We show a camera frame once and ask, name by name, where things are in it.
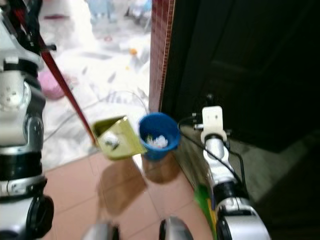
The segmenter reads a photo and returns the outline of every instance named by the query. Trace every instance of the red tiled wall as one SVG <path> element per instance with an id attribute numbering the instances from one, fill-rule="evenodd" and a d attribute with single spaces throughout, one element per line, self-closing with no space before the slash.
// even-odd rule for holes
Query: red tiled wall
<path id="1" fill-rule="evenodd" d="M 167 71 L 175 0 L 152 0 L 149 109 L 160 110 Z"/>

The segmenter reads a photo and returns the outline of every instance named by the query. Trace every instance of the dark door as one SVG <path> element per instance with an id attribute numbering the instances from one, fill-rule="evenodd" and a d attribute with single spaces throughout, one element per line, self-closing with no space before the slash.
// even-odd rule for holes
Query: dark door
<path id="1" fill-rule="evenodd" d="M 212 93 L 224 127 L 242 141 L 279 150 L 310 131 L 318 120 L 319 5 L 202 0 L 168 113 L 188 116 Z"/>

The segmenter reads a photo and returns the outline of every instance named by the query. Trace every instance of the red pole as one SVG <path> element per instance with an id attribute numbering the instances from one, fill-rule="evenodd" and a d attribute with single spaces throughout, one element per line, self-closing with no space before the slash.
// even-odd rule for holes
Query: red pole
<path id="1" fill-rule="evenodd" d="M 21 10 L 15 10 L 14 11 L 16 17 L 19 19 L 20 23 L 24 26 L 25 23 L 25 19 L 24 19 L 24 15 L 25 15 L 25 9 L 21 9 Z M 40 47 L 42 47 L 43 49 L 46 48 L 46 44 L 44 42 L 44 40 L 42 39 L 42 37 L 39 37 L 39 45 Z M 48 68 L 50 69 L 52 75 L 54 76 L 54 78 L 56 79 L 56 81 L 59 83 L 60 87 L 62 88 L 64 94 L 66 95 L 66 97 L 69 99 L 70 103 L 72 104 L 73 108 L 75 109 L 76 113 L 78 114 L 78 116 L 80 117 L 82 123 L 84 124 L 84 127 L 87 131 L 87 133 L 89 134 L 92 143 L 95 143 L 95 137 L 91 131 L 91 128 L 83 114 L 83 112 L 81 111 L 81 108 L 79 107 L 75 97 L 73 96 L 72 92 L 70 91 L 64 76 L 61 74 L 54 58 L 52 57 L 51 53 L 48 51 L 43 51 L 41 53 L 41 56 L 44 60 L 44 62 L 46 63 L 46 65 L 48 66 Z"/>

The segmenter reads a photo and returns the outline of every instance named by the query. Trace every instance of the blue plastic cup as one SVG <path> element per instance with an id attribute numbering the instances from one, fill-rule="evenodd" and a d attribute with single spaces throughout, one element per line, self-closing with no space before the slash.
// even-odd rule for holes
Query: blue plastic cup
<path id="1" fill-rule="evenodd" d="M 161 112 L 150 113 L 140 120 L 139 135 L 143 146 L 147 149 L 144 156 L 151 161 L 163 159 L 168 152 L 178 147 L 180 141 L 180 132 L 176 121 Z M 168 145 L 164 148 L 151 146 L 146 143 L 148 135 L 151 135 L 152 139 L 163 135 L 168 140 Z"/>

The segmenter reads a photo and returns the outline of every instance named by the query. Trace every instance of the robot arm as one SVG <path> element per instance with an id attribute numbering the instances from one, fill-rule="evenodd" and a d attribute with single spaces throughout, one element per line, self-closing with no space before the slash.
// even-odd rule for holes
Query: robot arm
<path id="1" fill-rule="evenodd" d="M 227 135 L 223 129 L 220 106 L 202 110 L 201 141 L 205 148 L 222 160 L 231 170 Z M 219 240 L 269 240 L 269 233 L 256 210 L 250 205 L 248 194 L 231 171 L 213 156 L 203 151 L 209 166 L 211 199 L 216 213 L 216 232 Z"/>
<path id="2" fill-rule="evenodd" d="M 45 97 L 37 80 L 43 68 L 38 14 L 31 0 L 26 27 L 13 14 L 16 1 L 0 1 L 0 239 L 37 239 L 52 226 L 54 205 L 41 150 Z"/>

